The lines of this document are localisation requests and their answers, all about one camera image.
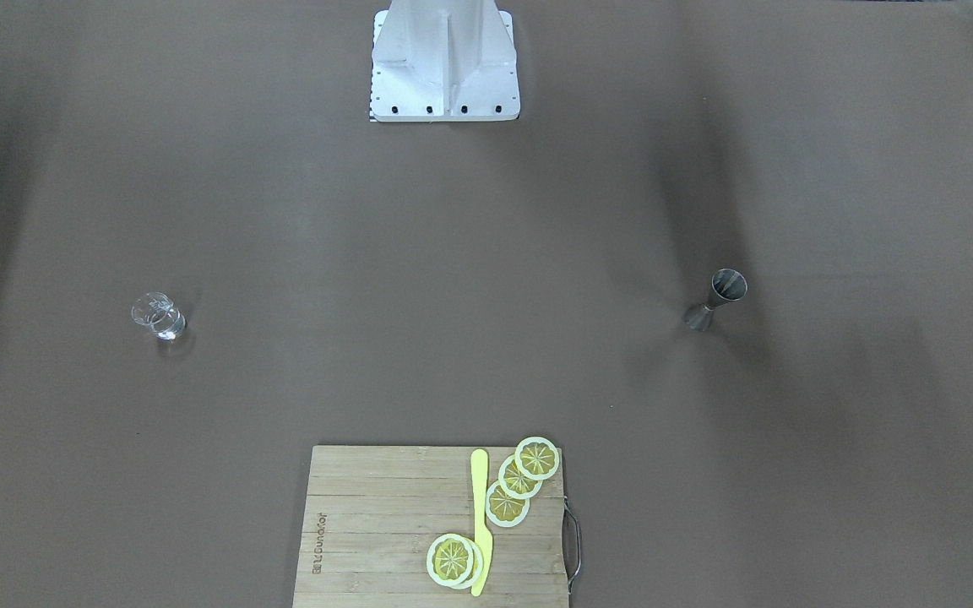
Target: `brand logo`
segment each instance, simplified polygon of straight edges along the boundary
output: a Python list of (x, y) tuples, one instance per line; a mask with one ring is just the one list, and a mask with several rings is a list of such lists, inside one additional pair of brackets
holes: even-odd
[(313, 543), (313, 569), (310, 570), (312, 574), (321, 573), (321, 558), (322, 551), (321, 547), (325, 544), (325, 514), (318, 514), (318, 542)]

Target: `cutting board handle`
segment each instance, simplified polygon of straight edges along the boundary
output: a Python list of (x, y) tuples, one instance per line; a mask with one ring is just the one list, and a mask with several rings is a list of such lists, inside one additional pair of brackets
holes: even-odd
[[(565, 519), (568, 517), (573, 522), (572, 529), (575, 544), (573, 549), (576, 550), (576, 566), (573, 568), (572, 573), (570, 573), (570, 570), (568, 570), (568, 563), (565, 563), (565, 576), (568, 577), (568, 592), (572, 595), (573, 584), (576, 581), (576, 578), (580, 576), (580, 566), (583, 565), (584, 551), (582, 550), (582, 547), (580, 547), (580, 522), (579, 519), (576, 518), (576, 514), (573, 513), (573, 508), (570, 507), (570, 504), (568, 504), (568, 497), (563, 497), (563, 505), (565, 507), (565, 512), (563, 514), (563, 532), (565, 531)], [(568, 551), (565, 551), (565, 534), (561, 536), (561, 553), (563, 554), (564, 560), (564, 557), (568, 555)]]

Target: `metal handle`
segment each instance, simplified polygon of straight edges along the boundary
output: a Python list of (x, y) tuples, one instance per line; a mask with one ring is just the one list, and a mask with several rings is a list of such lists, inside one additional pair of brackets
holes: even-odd
[[(568, 563), (565, 563), (565, 574), (568, 576), (568, 592), (573, 593), (573, 582), (576, 578), (580, 576), (580, 566), (583, 565), (584, 552), (580, 549), (580, 522), (576, 518), (576, 514), (573, 513), (573, 508), (568, 504), (568, 497), (563, 497), (563, 506), (565, 507), (565, 512), (563, 513), (563, 527), (565, 525), (565, 517), (573, 520), (573, 536), (576, 539), (576, 568), (573, 569), (573, 573), (568, 573)], [(565, 539), (563, 536), (563, 561), (565, 555)]]

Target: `glass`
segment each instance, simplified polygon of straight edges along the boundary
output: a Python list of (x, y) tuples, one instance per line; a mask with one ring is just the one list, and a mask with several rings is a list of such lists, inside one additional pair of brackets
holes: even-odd
[(174, 307), (174, 301), (159, 291), (141, 296), (131, 308), (134, 322), (148, 328), (159, 339), (176, 339), (186, 328), (186, 317)]
[(708, 331), (711, 315), (716, 308), (741, 300), (749, 292), (749, 284), (742, 273), (734, 269), (719, 269), (711, 276), (707, 300), (694, 304), (682, 315), (683, 322), (694, 331)]

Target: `brown tabletop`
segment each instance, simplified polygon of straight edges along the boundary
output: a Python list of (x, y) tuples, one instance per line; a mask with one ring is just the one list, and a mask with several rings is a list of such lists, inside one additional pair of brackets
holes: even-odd
[(973, 0), (510, 0), (433, 126), (382, 8), (0, 3), (0, 607), (290, 607), (314, 445), (526, 435), (573, 605), (973, 605)]

